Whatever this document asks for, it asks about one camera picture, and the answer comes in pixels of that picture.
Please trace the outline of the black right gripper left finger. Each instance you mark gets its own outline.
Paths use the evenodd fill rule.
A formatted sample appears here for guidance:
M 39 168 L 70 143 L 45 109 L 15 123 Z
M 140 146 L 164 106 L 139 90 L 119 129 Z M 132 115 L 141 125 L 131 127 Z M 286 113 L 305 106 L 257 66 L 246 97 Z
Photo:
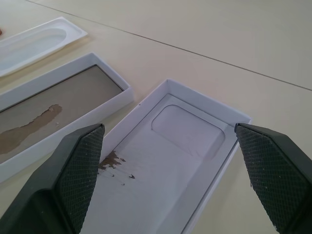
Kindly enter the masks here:
M 103 124 L 66 135 L 0 218 L 0 234 L 79 234 L 95 189 Z

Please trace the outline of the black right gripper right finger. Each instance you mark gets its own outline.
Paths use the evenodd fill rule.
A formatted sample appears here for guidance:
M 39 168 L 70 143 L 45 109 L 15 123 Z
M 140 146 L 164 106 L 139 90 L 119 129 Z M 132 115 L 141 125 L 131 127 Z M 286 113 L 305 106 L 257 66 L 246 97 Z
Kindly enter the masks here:
M 287 136 L 238 123 L 251 187 L 279 234 L 312 234 L 312 160 Z

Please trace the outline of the orange phone box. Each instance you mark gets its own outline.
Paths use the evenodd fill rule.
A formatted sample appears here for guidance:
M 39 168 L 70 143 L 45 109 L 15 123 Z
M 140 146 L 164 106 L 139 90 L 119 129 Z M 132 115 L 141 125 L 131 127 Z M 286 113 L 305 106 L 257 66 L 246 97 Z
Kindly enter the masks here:
M 183 234 L 237 150 L 251 118 L 168 79 L 103 139 L 80 234 Z

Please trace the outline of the white plastic insert tray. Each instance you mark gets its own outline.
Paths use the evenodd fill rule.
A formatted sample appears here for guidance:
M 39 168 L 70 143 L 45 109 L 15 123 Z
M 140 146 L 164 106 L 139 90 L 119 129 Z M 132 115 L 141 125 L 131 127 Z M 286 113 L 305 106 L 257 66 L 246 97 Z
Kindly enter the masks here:
M 0 40 L 0 77 L 15 73 L 61 50 L 88 33 L 59 17 Z

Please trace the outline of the white box lid grey inside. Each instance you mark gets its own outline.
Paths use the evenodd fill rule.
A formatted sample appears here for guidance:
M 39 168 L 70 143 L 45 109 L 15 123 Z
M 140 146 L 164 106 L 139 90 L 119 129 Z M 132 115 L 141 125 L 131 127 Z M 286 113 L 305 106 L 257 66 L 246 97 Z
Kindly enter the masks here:
M 52 152 L 65 135 L 79 128 L 98 123 L 133 102 L 134 91 L 130 84 L 105 61 L 95 53 L 88 53 L 0 94 L 0 111 L 3 111 L 95 65 L 121 88 L 122 92 L 30 148 L 1 163 L 0 183 Z

